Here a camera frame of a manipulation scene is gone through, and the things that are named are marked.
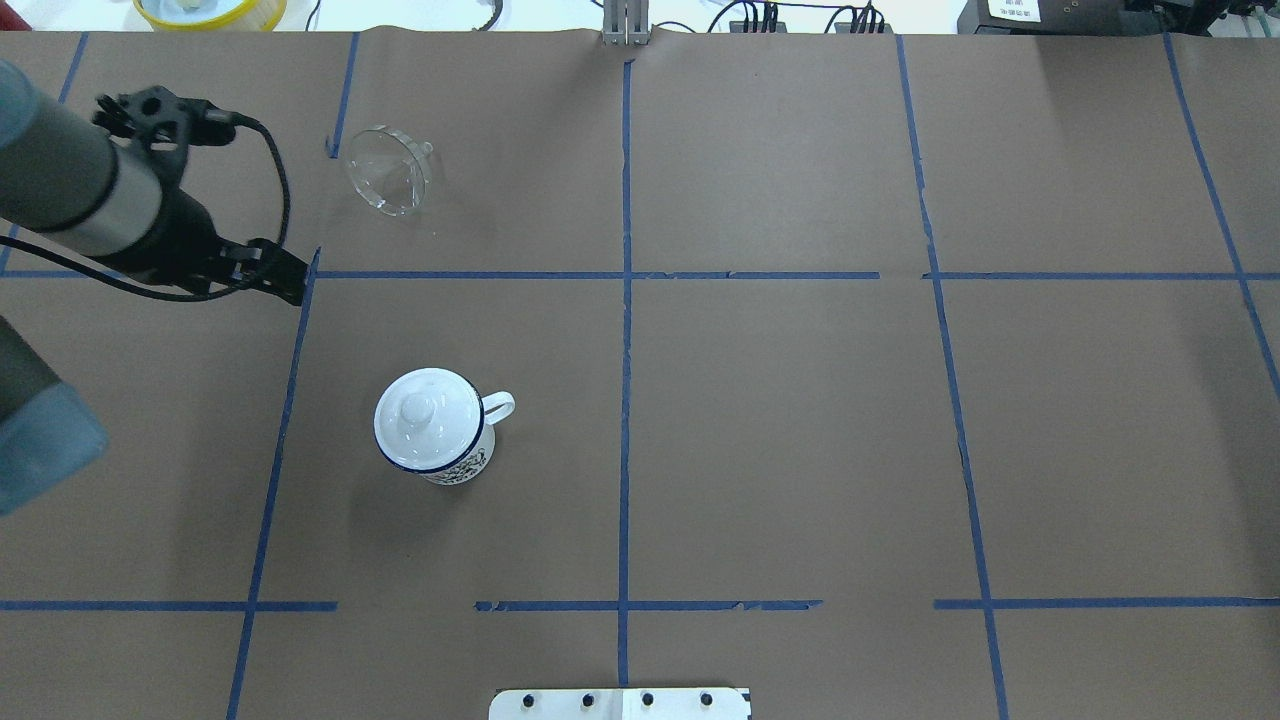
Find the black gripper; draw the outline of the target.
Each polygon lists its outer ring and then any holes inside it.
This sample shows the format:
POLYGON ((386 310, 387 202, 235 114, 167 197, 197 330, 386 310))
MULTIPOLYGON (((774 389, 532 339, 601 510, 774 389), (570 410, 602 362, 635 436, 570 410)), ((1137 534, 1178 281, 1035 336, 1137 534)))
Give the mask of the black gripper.
POLYGON ((300 307, 307 290, 308 264, 276 241, 224 240, 202 204, 183 190, 168 188, 157 219, 125 250, 125 275, 192 295, 237 284, 300 307))

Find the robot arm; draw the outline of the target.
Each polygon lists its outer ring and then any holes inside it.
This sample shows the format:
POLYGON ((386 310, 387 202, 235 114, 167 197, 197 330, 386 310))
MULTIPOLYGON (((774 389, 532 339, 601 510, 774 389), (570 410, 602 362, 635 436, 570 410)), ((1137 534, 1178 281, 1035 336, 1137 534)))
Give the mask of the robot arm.
MULTIPOLYGON (((202 304, 260 291, 300 306, 308 265, 288 252, 292 197, 276 141, 252 117, 163 86, 102 95, 91 119, 3 63, 3 219, 50 240, 4 237, 31 254, 142 299, 202 304), (259 135, 282 191, 274 240, 219 234, 180 186, 193 147, 259 135)), ((8 322, 1 324, 1 510, 10 515, 101 457, 108 433, 8 322)))

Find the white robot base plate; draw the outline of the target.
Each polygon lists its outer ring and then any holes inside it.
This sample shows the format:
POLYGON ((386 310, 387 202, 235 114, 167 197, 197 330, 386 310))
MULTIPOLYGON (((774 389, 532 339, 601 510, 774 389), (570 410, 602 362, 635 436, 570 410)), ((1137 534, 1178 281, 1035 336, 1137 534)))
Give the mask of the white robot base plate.
POLYGON ((732 687, 508 689, 489 719, 751 719, 750 692, 732 687))

